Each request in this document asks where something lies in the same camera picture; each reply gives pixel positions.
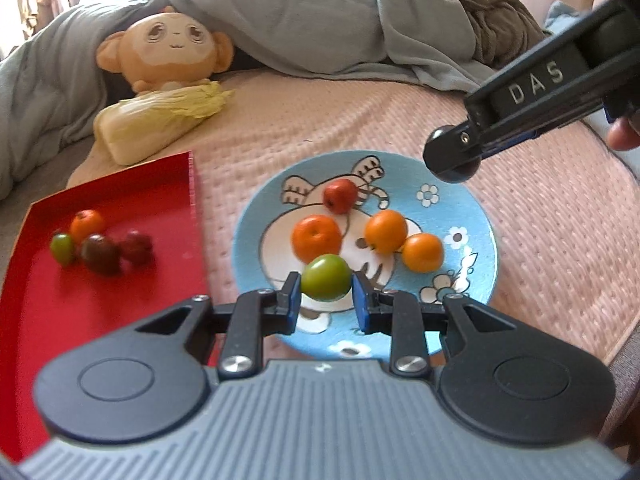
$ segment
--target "human hand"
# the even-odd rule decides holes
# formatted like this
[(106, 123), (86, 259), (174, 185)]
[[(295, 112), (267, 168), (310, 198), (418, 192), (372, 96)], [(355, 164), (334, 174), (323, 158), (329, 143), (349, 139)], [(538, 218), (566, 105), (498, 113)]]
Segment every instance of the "human hand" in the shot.
[(631, 118), (620, 117), (613, 123), (607, 135), (607, 145), (617, 152), (640, 146), (640, 110)]

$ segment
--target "plush toy ear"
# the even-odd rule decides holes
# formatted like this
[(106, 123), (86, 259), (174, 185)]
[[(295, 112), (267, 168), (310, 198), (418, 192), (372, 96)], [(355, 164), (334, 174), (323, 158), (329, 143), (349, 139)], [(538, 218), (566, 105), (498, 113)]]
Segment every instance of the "plush toy ear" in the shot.
[(118, 47), (120, 46), (120, 40), (124, 35), (124, 32), (115, 32), (100, 44), (98, 51), (95, 54), (95, 60), (101, 69), (106, 70), (107, 72), (122, 72), (120, 56), (118, 55)]
[(219, 73), (229, 70), (234, 60), (234, 44), (224, 32), (212, 32), (211, 37), (216, 45), (216, 60), (212, 72)]

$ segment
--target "pillow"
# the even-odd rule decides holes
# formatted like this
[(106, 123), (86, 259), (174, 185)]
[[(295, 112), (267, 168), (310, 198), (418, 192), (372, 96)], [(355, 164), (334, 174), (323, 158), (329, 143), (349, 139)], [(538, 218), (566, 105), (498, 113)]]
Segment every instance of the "pillow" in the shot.
[[(545, 20), (545, 28), (552, 34), (560, 34), (566, 28), (573, 25), (584, 15), (573, 7), (564, 2), (556, 1), (551, 4), (548, 15)], [(604, 110), (598, 110), (596, 113), (586, 116), (584, 122), (594, 133), (605, 139), (609, 131), (609, 121)], [(640, 148), (629, 150), (628, 152), (612, 152), (617, 158), (633, 171), (636, 178), (640, 178)]]

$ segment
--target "white lettering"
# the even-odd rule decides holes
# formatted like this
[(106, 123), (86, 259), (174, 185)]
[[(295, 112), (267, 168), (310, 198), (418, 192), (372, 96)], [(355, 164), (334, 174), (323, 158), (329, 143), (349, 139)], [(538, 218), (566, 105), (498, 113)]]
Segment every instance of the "white lettering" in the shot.
[[(516, 97), (515, 91), (518, 91), (520, 93), (519, 96)], [(509, 86), (509, 92), (511, 92), (511, 97), (513, 97), (513, 101), (519, 105), (522, 104), (524, 102), (524, 92), (522, 91), (522, 88), (520, 87), (519, 84), (514, 83), (512, 85)]]
[(543, 90), (546, 90), (545, 86), (540, 82), (540, 79), (538, 79), (533, 74), (529, 74), (529, 76), (531, 78), (531, 90), (533, 91), (533, 95), (535, 95), (536, 91), (540, 90), (541, 88)]
[(551, 76), (551, 81), (553, 81), (556, 84), (561, 83), (562, 80), (564, 79), (564, 76), (562, 75), (562, 72), (558, 68), (558, 65), (556, 65), (555, 61), (549, 61), (546, 64), (546, 71), (549, 72), (549, 75)]

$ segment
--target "round plate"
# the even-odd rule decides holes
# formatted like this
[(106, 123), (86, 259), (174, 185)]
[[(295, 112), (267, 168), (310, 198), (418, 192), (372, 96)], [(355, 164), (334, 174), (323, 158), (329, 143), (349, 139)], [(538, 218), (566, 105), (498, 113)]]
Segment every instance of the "round plate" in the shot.
[[(351, 269), (364, 270), (374, 288), (407, 290), (427, 303), (461, 292), (487, 303), (497, 276), (494, 233), (482, 208), (460, 184), (437, 180), (412, 158), (382, 152), (336, 152), (319, 155), (283, 171), (254, 196), (236, 229), (233, 264), (239, 290), (280, 288), (289, 272), (304, 265), (293, 255), (293, 226), (312, 214), (331, 213), (322, 205), (322, 190), (336, 178), (357, 184), (356, 207), (334, 216), (344, 238), (340, 255)], [(367, 219), (390, 208), (407, 218), (409, 233), (437, 235), (445, 247), (443, 266), (416, 274), (400, 254), (379, 256), (362, 238)], [(296, 332), (283, 336), (293, 348), (317, 359), (374, 357), (388, 360), (390, 337), (364, 335), (348, 294), (334, 303), (303, 296)], [(431, 353), (440, 351), (437, 333), (427, 333)]]

